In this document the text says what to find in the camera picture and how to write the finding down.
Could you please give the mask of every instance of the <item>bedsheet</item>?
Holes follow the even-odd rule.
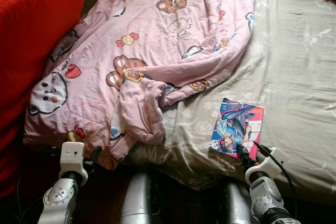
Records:
[[[214,89],[166,108],[164,145],[138,144],[125,159],[190,188],[243,179],[239,162],[210,152],[222,99],[265,108],[260,143],[285,151],[300,199],[336,205],[335,22],[333,0],[256,0],[255,29],[239,66]],[[292,196],[286,179],[277,184]]]
[[[161,144],[160,108],[229,77],[253,10],[254,0],[98,0],[65,38],[76,41],[66,60],[34,87],[24,143],[81,141],[107,169],[138,141]]]

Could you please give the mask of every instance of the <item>pink comforter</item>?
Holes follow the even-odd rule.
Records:
[[[68,34],[79,39],[65,61],[34,87],[24,142],[82,141],[87,156],[101,146],[108,169],[137,141],[164,142],[160,107],[230,76],[253,10],[254,0],[98,0]]]

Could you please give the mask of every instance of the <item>book cover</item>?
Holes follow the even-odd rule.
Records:
[[[210,148],[216,151],[237,156],[238,144],[243,144],[256,159],[261,123],[264,109],[247,103],[234,102],[224,98],[220,106],[220,114],[211,137]]]

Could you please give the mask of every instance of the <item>beige bedsheet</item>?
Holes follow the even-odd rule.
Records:
[[[217,88],[164,112],[164,145],[139,144],[127,164],[152,164],[194,189],[223,175],[243,178],[239,162],[209,152],[224,97],[265,108],[260,142],[289,157],[299,198],[336,205],[335,24],[333,0],[256,0],[253,37],[236,72]],[[290,195],[285,178],[277,183]]]

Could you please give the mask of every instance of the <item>red fabric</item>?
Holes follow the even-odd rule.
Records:
[[[15,188],[10,180],[17,179],[30,90],[42,74],[46,55],[79,20],[83,2],[0,0],[0,197]]]

